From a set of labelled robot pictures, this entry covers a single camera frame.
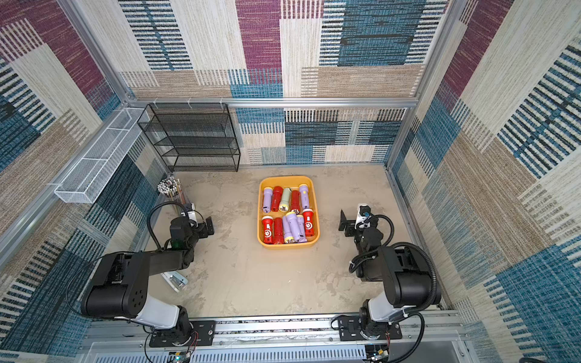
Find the red flashlight white logo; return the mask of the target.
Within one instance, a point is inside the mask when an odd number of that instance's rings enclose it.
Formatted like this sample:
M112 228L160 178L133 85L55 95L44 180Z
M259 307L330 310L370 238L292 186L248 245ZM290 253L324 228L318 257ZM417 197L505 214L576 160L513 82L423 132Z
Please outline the red flashlight white logo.
M314 230L315 213L311 209L305 209L303 210L302 216L304 218L305 236L313 237L315 235Z

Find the purple flashlight group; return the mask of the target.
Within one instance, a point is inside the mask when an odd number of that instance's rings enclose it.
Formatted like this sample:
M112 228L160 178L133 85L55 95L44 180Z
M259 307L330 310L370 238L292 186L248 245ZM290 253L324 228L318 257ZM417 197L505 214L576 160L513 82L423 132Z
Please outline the purple flashlight group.
M309 191L307 184L299 185L300 205L302 210L310 208Z

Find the red flashlight group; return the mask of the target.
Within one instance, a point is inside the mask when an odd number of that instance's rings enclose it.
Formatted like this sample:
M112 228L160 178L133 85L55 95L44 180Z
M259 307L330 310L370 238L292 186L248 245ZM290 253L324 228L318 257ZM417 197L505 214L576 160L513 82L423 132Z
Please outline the red flashlight group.
M273 243L283 244L284 243L284 225L282 218L275 218L273 225Z
M295 214L301 213L300 192L298 190L291 191L290 211L294 212Z

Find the yellow plastic storage tray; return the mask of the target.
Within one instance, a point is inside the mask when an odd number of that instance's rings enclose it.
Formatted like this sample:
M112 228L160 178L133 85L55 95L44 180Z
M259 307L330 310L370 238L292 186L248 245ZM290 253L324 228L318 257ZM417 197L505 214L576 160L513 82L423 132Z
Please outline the yellow plastic storage tray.
M287 213L290 212L290 210L288 212L281 212L280 210L278 212L270 212L270 213L264 213L262 210L262 205L263 205L263 189L265 187L271 187L272 189L274 189L275 186L281 186L283 189L284 188L290 188L291 190L298 190L299 191L299 185L301 184L307 184L308 188L309 188L309 198L310 198L310 209L313 210L313 212L315 213L315 217L314 217L314 230L315 230L315 235L313 237L307 237L307 242L305 243L299 243L299 242L293 242L292 244L264 244L263 243L263 226L262 226L262 218L263 216L272 216L273 219L275 218L282 218L283 216L286 216ZM260 242L261 245L263 245L266 248L269 249L274 249L274 250L284 250L284 249L294 249L294 248L306 248L306 247L311 247L313 246L320 238L320 225L319 225L319 214L318 214L318 207L317 207L317 201L316 201L316 193L315 193L315 189L314 189L314 184L313 181L311 180L311 178L305 176L305 175L292 175L292 176L275 176L275 177L269 177L269 178L265 178L263 181L261 181L260 183L260 189L259 189L259 197L258 197L258 217L257 217L257 238L258 241Z

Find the pale green flashlight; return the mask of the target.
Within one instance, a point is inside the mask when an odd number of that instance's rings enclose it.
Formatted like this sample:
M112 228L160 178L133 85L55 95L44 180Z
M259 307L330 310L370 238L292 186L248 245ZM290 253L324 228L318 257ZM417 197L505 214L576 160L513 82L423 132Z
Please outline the pale green flashlight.
M291 205L291 195L292 195L292 190L290 188L284 188L282 195L281 195L281 201L279 203L278 209L281 212L288 212L290 210L290 205Z

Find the dark red flashlight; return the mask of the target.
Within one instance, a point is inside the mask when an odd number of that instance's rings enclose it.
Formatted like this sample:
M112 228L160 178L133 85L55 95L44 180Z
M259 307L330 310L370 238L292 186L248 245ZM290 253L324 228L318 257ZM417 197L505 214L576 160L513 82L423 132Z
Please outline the dark red flashlight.
M283 194L283 188L281 186L275 186L272 193L271 211L278 212L281 203L281 198Z

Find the purple flashlight yellow rim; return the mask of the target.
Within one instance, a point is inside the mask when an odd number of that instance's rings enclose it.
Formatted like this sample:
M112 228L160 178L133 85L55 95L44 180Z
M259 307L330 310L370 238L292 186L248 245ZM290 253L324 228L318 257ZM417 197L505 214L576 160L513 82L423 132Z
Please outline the purple flashlight yellow rim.
M297 215L294 211L290 211L286 214L286 219L287 223L289 224L293 239L297 243L300 240L300 227L298 224Z

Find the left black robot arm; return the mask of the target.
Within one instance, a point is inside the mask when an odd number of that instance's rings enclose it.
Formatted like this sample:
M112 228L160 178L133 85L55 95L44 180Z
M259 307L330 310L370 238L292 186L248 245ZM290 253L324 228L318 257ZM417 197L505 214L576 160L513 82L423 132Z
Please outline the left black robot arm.
M214 234L213 221L193 227L186 217L170 224L171 247L137 253L110 253L102 257L81 303L81 313L96 319L126 319L148 326L177 340L193 328L187 310L164 303L148 293L149 278L187 269L195 258L199 240Z

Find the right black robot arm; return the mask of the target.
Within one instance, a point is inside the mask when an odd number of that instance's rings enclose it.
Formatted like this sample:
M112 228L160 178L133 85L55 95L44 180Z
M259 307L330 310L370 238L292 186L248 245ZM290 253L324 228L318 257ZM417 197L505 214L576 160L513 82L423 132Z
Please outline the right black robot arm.
M359 310L361 335L383 339L395 325L441 301L442 291L431 257L419 246L395 242L395 225L388 216L359 206L355 219L340 213L338 227L352 237L358 254L349 272L364 282L381 282L383 291L366 300Z

